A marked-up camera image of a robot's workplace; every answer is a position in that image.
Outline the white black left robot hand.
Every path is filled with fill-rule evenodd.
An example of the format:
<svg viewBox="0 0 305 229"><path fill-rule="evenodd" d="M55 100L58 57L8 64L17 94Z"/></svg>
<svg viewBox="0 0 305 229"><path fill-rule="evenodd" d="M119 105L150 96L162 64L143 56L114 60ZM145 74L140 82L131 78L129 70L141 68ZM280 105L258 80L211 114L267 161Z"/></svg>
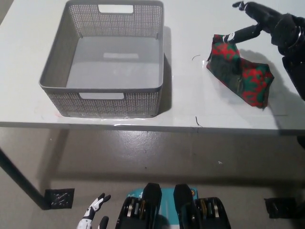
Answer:
<svg viewBox="0 0 305 229"><path fill-rule="evenodd" d="M98 196L87 208L84 216L78 223L77 229L91 229L95 214L101 209L103 203L110 200L110 198L111 195L106 196L105 193Z"/></svg>

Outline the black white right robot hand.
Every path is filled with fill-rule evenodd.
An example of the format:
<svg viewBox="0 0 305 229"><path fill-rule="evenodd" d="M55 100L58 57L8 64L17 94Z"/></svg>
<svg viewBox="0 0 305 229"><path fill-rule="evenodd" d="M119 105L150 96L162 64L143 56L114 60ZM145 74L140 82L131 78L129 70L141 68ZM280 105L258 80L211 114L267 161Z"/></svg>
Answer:
<svg viewBox="0 0 305 229"><path fill-rule="evenodd" d="M300 29L291 14L281 14L253 1L247 3L240 1L232 6L244 11L257 24L224 35L223 42L241 43L256 38L261 31L265 31L271 35L271 43L279 48L289 48L296 43Z"/></svg>

